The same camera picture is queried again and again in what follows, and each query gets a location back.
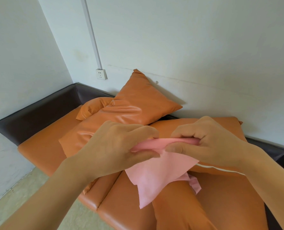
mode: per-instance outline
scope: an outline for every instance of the person's right hand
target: person's right hand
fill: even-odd
[[[186,154],[201,162],[218,166],[238,167],[240,162],[255,151],[254,145],[239,139],[208,116],[195,123],[178,126],[171,138],[181,137],[199,138],[200,144],[171,143],[165,150]]]

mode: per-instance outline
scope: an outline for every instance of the leather pillow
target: leather pillow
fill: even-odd
[[[157,230],[216,230],[188,181],[169,183],[153,201]]]
[[[182,108],[154,88],[147,77],[134,70],[130,79],[109,105],[83,120],[61,139],[67,157],[76,154],[107,120],[148,125]]]
[[[213,118],[222,127],[229,130],[235,136],[246,141],[239,120],[236,117],[218,117]],[[169,138],[172,132],[179,126],[189,123],[195,123],[198,119],[173,119],[157,121],[150,126],[156,128],[160,133],[160,138]],[[213,166],[211,164],[198,162],[189,171],[209,173],[215,175],[243,176],[239,170],[233,167]]]
[[[97,97],[94,98],[81,107],[76,119],[78,120],[85,120],[86,118],[94,115],[100,109],[104,108],[105,106],[109,105],[109,103],[113,100],[113,97]]]

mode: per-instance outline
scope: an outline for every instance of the white power socket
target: white power socket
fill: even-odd
[[[100,80],[107,80],[105,69],[96,69],[96,78]]]

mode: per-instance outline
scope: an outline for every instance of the folded pink cloth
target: folded pink cloth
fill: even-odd
[[[160,154],[160,158],[152,158],[125,170],[130,181],[138,186],[140,208],[151,203],[160,191],[173,181],[189,181],[196,193],[200,191],[201,187],[197,178],[189,177],[187,173],[191,167],[198,163],[198,160],[187,155],[166,152],[165,147],[174,142],[198,145],[199,139],[147,139],[131,149],[132,152],[152,149]]]

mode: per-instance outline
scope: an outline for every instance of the floor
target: floor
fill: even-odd
[[[0,199],[0,225],[13,214],[30,196],[32,196],[46,181],[48,177],[35,168],[12,187]],[[59,230],[112,230],[98,214],[92,212],[78,200],[62,221]]]

